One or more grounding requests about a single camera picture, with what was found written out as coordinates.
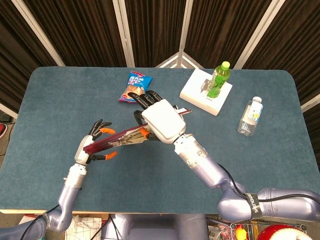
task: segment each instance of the orange fingertip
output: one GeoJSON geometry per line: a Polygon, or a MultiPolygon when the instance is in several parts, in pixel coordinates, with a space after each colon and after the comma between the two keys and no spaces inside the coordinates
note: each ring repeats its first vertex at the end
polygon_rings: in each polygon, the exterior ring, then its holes
{"type": "Polygon", "coordinates": [[[105,160],[109,160],[112,159],[113,157],[115,157],[117,155],[118,152],[114,151],[110,154],[104,155],[105,156],[105,160]]]}
{"type": "Polygon", "coordinates": [[[111,129],[111,128],[106,128],[106,127],[103,127],[100,129],[100,131],[103,133],[103,134],[115,134],[116,131],[111,129]]]}
{"type": "Polygon", "coordinates": [[[139,128],[139,131],[145,138],[147,138],[147,136],[150,134],[150,132],[147,131],[147,129],[145,129],[144,127],[139,128]]]}

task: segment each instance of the white robotic hand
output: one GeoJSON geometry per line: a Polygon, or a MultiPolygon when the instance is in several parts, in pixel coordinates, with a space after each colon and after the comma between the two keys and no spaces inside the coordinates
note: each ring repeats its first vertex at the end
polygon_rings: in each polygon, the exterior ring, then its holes
{"type": "Polygon", "coordinates": [[[144,119],[161,142],[172,144],[185,133],[186,123],[183,118],[156,92],[149,90],[141,95],[130,92],[128,95],[144,109],[134,113],[136,119],[144,119]]]}

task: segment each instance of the green bottle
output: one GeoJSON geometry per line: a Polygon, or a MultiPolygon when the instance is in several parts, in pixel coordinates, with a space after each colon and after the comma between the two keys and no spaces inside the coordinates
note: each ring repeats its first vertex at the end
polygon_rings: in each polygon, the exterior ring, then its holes
{"type": "Polygon", "coordinates": [[[224,61],[220,66],[217,66],[213,73],[211,84],[208,88],[207,96],[209,98],[216,98],[220,93],[222,85],[230,77],[230,63],[224,61]]]}

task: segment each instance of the black strap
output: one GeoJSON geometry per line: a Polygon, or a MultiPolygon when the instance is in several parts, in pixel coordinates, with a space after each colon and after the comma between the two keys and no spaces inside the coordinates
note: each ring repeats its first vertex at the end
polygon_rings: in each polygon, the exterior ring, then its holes
{"type": "Polygon", "coordinates": [[[251,219],[260,219],[263,217],[262,211],[260,208],[260,203],[258,199],[258,195],[256,193],[245,193],[245,196],[248,200],[248,203],[251,208],[251,219]]]}

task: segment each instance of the bottle cap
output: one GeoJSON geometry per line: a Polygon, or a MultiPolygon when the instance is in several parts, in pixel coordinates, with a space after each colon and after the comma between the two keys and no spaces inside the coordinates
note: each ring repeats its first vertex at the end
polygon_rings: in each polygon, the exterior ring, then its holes
{"type": "Polygon", "coordinates": [[[254,98],[252,98],[252,101],[256,101],[256,102],[258,102],[258,103],[261,103],[261,102],[262,102],[262,99],[261,99],[261,97],[259,97],[259,96],[255,96],[254,98]]]}
{"type": "Polygon", "coordinates": [[[224,61],[222,64],[221,64],[221,68],[223,70],[228,70],[230,68],[230,63],[228,61],[224,61]]]}

